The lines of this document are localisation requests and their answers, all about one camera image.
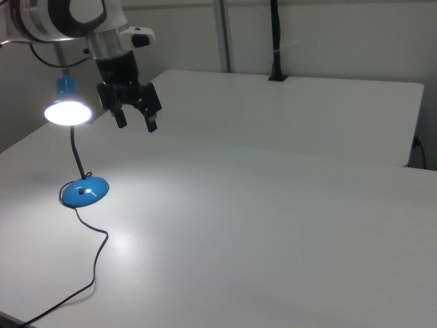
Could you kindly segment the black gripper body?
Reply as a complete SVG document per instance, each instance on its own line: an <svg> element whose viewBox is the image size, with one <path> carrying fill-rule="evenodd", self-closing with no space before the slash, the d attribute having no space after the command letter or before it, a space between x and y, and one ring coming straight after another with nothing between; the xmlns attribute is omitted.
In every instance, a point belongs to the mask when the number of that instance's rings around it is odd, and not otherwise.
<svg viewBox="0 0 437 328"><path fill-rule="evenodd" d="M141 112L154 113L162 109L153 83L142 85L139 82L139 69L132 51L114 59L97 59L96 63L102 77L97 90L103 109L113 115L121 111L123 105L138 103L141 103Z"/></svg>

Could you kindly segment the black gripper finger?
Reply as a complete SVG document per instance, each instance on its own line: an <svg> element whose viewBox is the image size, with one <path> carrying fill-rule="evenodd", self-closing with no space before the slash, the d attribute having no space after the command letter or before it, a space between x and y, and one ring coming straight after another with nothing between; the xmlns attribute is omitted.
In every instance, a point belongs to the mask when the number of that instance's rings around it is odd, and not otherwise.
<svg viewBox="0 0 437 328"><path fill-rule="evenodd" d="M115 118L118 128L124 128L127 125L126 117L122 110L122 103L115 103L110 106L111 115Z"/></svg>
<svg viewBox="0 0 437 328"><path fill-rule="evenodd" d="M140 101L138 103L137 109L140 111L140 113L143 115L145 124L147 126L147 130L150 133L153 133L157 129L157 109L153 107L147 107L146 104L143 101Z"/></svg>

